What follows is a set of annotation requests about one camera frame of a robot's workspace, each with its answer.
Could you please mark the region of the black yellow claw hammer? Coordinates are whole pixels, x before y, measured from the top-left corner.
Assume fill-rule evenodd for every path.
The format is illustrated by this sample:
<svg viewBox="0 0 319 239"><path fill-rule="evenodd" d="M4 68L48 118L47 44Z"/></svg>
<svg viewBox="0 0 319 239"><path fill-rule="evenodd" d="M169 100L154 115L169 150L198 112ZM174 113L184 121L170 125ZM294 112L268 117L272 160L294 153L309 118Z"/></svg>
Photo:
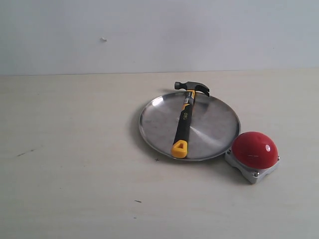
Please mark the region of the black yellow claw hammer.
<svg viewBox="0 0 319 239"><path fill-rule="evenodd" d="M196 92L199 91L209 97L209 88L198 82L175 82L174 88L176 90L186 90L175 138L171 148L171 155L174 158L183 159L186 158L188 154L189 132Z"/></svg>

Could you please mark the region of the red dome push button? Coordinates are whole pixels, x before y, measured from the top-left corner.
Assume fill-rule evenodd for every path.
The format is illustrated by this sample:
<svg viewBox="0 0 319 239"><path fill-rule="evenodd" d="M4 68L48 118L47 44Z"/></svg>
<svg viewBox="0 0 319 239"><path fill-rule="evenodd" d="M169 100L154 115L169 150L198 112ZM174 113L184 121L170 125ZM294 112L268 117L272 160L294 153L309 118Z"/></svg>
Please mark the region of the red dome push button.
<svg viewBox="0 0 319 239"><path fill-rule="evenodd" d="M273 140L256 131L240 134L234 140L231 150L239 162L254 169L268 169L274 166L279 156Z"/></svg>

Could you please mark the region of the grey button base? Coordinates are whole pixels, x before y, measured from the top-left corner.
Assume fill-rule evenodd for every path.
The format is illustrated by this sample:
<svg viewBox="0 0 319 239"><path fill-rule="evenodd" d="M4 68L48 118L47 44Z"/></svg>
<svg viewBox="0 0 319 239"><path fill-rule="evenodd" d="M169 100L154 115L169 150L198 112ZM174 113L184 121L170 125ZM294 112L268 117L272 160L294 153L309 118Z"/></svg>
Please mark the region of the grey button base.
<svg viewBox="0 0 319 239"><path fill-rule="evenodd" d="M275 171L279 164L280 164L280 157L278 156L277 162L274 166L266 169L255 169L250 168L243 163L241 163L233 154L232 150L229 149L225 153L225 161L232 167L238 169L242 176L247 179L251 184L259 183L261 180L264 179L265 176L271 174L273 171Z"/></svg>

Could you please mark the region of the round steel plate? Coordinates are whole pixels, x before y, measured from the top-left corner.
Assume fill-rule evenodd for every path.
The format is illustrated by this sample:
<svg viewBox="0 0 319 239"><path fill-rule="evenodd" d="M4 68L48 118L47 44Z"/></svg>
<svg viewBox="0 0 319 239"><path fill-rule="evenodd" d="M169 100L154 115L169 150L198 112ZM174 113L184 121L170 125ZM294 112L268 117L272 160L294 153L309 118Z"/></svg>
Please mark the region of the round steel plate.
<svg viewBox="0 0 319 239"><path fill-rule="evenodd" d="M147 103L139 116L144 141L169 158L184 98L183 91L161 95ZM184 160L204 161L223 155L240 131L240 120L230 106L213 96L197 93Z"/></svg>

